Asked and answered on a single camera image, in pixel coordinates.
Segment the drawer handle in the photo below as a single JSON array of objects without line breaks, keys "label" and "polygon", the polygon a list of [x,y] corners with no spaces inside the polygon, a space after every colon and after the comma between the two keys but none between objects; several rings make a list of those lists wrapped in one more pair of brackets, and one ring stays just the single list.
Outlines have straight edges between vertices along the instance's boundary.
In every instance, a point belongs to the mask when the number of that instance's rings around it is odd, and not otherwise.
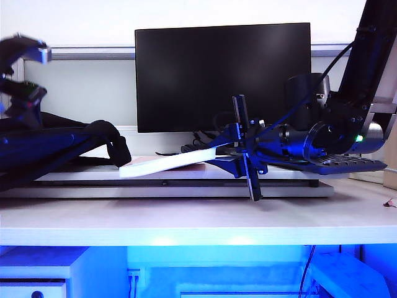
[{"label": "drawer handle", "polygon": [[32,298],[44,298],[44,295],[40,291],[34,291],[32,293]]}]

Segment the power outlet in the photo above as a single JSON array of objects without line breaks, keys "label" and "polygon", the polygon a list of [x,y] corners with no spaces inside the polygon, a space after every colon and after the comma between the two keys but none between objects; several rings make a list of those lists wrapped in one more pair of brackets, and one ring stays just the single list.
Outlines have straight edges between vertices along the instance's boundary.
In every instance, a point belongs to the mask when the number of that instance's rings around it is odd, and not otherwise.
[{"label": "power outlet", "polygon": [[128,269],[130,291],[128,298],[138,298],[138,293],[146,286],[144,269]]}]

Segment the white desk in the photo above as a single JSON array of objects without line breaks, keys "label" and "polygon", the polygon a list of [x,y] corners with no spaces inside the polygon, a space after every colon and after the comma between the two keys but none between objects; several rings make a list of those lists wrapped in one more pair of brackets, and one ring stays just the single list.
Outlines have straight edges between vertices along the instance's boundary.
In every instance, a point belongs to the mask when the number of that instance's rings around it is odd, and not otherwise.
[{"label": "white desk", "polygon": [[397,191],[328,180],[329,198],[0,200],[2,245],[397,243]]}]

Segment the monitor stand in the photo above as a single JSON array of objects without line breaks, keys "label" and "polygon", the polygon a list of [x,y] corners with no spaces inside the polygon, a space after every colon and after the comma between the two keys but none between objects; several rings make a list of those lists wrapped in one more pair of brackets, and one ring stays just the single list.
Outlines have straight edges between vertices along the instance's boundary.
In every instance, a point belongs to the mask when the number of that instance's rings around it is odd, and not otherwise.
[{"label": "monitor stand", "polygon": [[[149,157],[135,157],[141,162]],[[319,179],[347,178],[347,174],[322,176],[269,167],[259,175],[264,197],[329,197],[334,189]],[[115,166],[65,166],[26,187],[0,192],[0,197],[128,198],[128,197],[249,197],[245,178],[216,166],[199,163],[135,178],[120,178]]]}]

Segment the cylindrical motor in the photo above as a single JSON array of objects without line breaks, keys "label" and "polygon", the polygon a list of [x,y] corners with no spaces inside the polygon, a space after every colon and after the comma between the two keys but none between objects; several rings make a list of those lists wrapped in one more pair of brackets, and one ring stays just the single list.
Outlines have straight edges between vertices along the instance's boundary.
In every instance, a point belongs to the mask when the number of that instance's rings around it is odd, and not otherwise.
[{"label": "cylindrical motor", "polygon": [[311,92],[308,103],[300,106],[287,120],[287,123],[297,131],[308,131],[320,120],[321,110],[324,108],[329,94],[328,76],[317,88],[314,88],[321,75],[322,73],[300,74],[285,83],[285,105],[288,110]]}]

